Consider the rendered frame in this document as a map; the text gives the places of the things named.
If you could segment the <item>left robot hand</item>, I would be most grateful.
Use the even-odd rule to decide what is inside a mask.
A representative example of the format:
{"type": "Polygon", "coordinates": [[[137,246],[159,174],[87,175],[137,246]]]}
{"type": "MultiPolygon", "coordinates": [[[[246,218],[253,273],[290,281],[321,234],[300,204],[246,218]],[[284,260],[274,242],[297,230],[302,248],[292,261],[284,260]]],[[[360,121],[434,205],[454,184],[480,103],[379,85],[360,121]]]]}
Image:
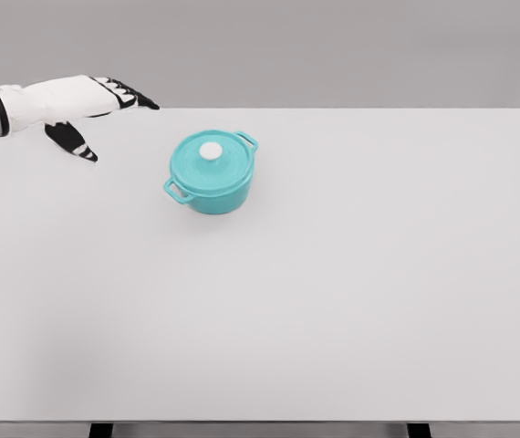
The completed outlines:
{"type": "Polygon", "coordinates": [[[47,105],[42,118],[45,134],[61,150],[92,163],[98,161],[98,155],[73,125],[75,121],[104,117],[119,110],[160,108],[140,91],[111,77],[78,75],[42,85],[47,105]]]}

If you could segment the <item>teal pot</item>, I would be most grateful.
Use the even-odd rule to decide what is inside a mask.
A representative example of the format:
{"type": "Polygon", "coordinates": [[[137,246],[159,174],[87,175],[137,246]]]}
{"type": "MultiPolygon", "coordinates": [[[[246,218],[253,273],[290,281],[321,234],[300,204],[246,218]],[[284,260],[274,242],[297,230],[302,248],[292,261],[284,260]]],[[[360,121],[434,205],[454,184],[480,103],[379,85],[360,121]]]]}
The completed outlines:
{"type": "Polygon", "coordinates": [[[179,204],[187,205],[202,214],[227,214],[239,208],[251,189],[255,165],[251,175],[239,186],[219,193],[194,193],[176,183],[171,176],[163,185],[164,191],[179,204]]]}

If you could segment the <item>teal pot lid white knob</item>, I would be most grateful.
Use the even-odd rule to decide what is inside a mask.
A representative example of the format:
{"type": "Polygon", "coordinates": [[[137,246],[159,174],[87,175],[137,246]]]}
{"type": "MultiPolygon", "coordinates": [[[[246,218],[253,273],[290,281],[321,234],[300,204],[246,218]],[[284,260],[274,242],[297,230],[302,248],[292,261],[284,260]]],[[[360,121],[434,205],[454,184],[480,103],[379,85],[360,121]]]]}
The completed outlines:
{"type": "Polygon", "coordinates": [[[173,151],[171,176],[190,192],[225,192],[251,175],[257,149],[258,142],[242,131],[199,131],[173,151]]]}

